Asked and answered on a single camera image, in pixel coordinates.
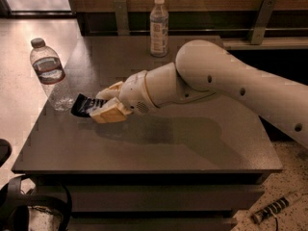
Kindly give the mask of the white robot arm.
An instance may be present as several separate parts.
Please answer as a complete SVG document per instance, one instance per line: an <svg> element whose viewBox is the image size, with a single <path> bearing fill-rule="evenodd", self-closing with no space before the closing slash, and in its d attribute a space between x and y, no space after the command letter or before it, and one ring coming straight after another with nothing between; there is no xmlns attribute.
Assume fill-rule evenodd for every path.
<svg viewBox="0 0 308 231"><path fill-rule="evenodd" d="M192 40L175 61L131 75L97 93L101 107L90 112L98 123L121 122L170 104L225 94L308 147L308 87L243 63L207 40Z"/></svg>

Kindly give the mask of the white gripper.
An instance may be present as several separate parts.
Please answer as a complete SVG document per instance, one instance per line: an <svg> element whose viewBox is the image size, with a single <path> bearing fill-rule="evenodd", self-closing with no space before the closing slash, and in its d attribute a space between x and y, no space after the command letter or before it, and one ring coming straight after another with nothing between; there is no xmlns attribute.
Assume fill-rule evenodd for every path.
<svg viewBox="0 0 308 231"><path fill-rule="evenodd" d="M90 112L90 117L97 123L115 123L125 121L132 112L139 116L155 113L158 108L148 94L146 74L143 70L131 75L124 83L114 83L97 93L96 98L108 101Z"/></svg>

